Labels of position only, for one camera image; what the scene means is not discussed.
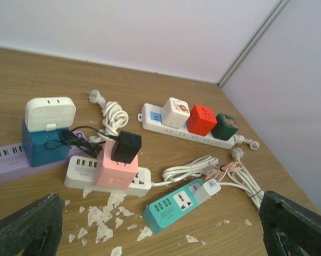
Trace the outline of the long white power strip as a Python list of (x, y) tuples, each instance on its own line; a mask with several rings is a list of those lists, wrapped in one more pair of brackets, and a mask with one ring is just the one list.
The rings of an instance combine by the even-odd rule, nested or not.
[(223, 149), (231, 149), (236, 144), (242, 143), (247, 144), (251, 150), (257, 150), (260, 147), (257, 141), (246, 139), (238, 134), (234, 134), (229, 140), (224, 141), (214, 138), (211, 133), (208, 133), (206, 136), (190, 133), (185, 124), (179, 129), (164, 126), (161, 123), (161, 107), (149, 103), (145, 103), (142, 106), (141, 112), (137, 115), (137, 120), (141, 122), (142, 128), (146, 130)]

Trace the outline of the black power adapter with cable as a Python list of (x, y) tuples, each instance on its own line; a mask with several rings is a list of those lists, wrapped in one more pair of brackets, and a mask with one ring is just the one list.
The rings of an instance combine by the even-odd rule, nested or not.
[[(98, 133), (98, 138), (90, 137), (84, 139), (75, 134), (75, 130), (79, 128), (91, 129)], [(139, 153), (142, 147), (142, 137), (139, 134), (121, 131), (118, 135), (105, 134), (102, 130), (98, 130), (90, 126), (79, 126), (72, 130), (65, 129), (60, 132), (58, 140), (50, 140), (45, 143), (48, 150), (56, 150), (63, 146), (75, 146), (87, 155), (97, 158), (103, 149), (103, 144), (113, 141), (111, 151), (111, 160), (130, 164)]]

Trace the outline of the white square charger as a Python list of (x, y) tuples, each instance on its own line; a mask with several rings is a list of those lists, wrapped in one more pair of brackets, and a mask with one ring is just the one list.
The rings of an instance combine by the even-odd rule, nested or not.
[(76, 106), (69, 97), (33, 98), (25, 106), (25, 125), (29, 132), (69, 128)]

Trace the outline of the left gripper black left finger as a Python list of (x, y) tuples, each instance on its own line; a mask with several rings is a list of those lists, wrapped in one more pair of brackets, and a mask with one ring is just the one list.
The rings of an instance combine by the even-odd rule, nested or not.
[(0, 255), (56, 255), (64, 205), (48, 194), (0, 220)]

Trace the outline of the blue cube adapter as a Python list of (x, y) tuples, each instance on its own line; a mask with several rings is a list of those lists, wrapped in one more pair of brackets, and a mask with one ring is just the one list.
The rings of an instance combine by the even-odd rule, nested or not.
[(23, 119), (21, 143), (31, 167), (67, 159), (71, 147), (61, 143), (65, 139), (63, 131), (69, 132), (69, 128), (29, 132)]

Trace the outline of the dark green cube adapter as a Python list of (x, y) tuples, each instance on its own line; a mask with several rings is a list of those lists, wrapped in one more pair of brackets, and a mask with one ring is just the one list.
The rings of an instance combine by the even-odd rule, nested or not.
[(239, 130), (237, 122), (230, 115), (219, 113), (216, 116), (216, 121), (216, 125), (211, 130), (215, 139), (228, 141)]

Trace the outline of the white cartoon cube adapter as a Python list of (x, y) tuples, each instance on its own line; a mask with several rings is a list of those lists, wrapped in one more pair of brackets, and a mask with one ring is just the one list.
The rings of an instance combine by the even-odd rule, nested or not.
[(161, 109), (161, 123), (164, 126), (180, 129), (190, 117), (187, 102), (170, 97)]

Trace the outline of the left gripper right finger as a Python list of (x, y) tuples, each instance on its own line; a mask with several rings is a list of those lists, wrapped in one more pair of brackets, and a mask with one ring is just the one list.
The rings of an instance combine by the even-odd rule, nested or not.
[(321, 215), (268, 190), (259, 216), (268, 255), (321, 255)]

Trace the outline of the pink cube adapter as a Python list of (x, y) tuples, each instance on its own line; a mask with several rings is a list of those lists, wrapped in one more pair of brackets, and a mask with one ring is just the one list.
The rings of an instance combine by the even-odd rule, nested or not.
[(115, 142), (106, 141), (97, 160), (94, 184), (98, 187), (126, 190), (138, 172), (138, 155), (130, 164), (111, 160)]

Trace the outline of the red cube adapter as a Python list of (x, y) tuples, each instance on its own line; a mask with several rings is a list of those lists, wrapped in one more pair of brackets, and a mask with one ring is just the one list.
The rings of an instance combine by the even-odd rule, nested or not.
[(211, 108), (196, 104), (190, 110), (190, 117), (186, 121), (190, 133), (205, 137), (217, 124), (214, 111)]

